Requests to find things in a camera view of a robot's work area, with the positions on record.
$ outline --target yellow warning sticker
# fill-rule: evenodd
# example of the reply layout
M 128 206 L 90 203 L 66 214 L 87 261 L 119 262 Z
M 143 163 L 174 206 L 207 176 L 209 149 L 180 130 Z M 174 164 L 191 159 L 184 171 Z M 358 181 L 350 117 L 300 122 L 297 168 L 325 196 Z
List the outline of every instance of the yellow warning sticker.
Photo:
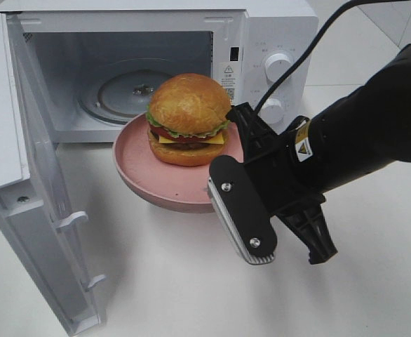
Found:
M 296 133 L 295 149 L 299 161 L 304 161 L 313 156 L 309 141 L 309 127 L 310 121 L 301 126 Z

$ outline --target tomato slice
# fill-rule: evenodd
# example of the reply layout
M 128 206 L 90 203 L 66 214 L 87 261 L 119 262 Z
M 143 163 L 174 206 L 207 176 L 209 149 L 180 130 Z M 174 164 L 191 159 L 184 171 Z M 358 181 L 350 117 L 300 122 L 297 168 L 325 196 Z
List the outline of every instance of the tomato slice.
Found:
M 159 136 L 165 137 L 167 139 L 171 139 L 175 141 L 176 143 L 200 143 L 200 142 L 203 142 L 204 140 L 213 138 L 213 137 L 200 138 L 196 136 L 192 136 L 192 137 L 179 136 L 177 138 L 174 138 L 168 133 L 167 130 L 164 129 L 164 127 L 162 126 L 157 127 L 150 123 L 148 124 L 149 124 L 149 127 L 151 128 L 151 131 L 153 131 L 154 133 L 157 133 Z

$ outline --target bottom bun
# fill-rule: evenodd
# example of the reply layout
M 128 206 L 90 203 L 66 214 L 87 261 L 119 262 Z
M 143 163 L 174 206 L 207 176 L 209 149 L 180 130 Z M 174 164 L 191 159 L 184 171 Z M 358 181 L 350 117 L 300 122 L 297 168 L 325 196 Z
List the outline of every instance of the bottom bun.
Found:
M 199 166 L 209 164 L 215 157 L 224 150 L 228 135 L 225 130 L 222 131 L 224 144 L 209 144 L 207 147 L 196 150 L 179 150 L 161 144 L 148 128 L 149 146 L 154 155 L 165 163 L 180 166 Z

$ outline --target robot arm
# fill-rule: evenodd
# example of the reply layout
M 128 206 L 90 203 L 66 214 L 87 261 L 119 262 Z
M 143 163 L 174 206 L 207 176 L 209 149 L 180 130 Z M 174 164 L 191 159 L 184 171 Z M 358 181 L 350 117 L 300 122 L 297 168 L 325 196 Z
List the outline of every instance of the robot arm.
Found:
M 234 107 L 244 162 L 210 165 L 209 195 L 237 251 L 254 265 L 274 259 L 277 216 L 309 248 L 309 262 L 336 254 L 321 204 L 324 192 L 411 162 L 411 45 L 364 86 L 308 120 L 275 134 L 248 103 Z

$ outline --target top bun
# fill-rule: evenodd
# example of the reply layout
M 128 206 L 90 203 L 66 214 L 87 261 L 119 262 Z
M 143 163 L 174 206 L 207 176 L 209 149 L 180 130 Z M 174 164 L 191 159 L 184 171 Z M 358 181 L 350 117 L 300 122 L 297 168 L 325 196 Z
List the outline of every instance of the top bun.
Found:
M 231 101 L 225 89 L 210 77 L 181 74 L 156 90 L 149 104 L 153 118 L 184 134 L 209 132 L 226 121 Z

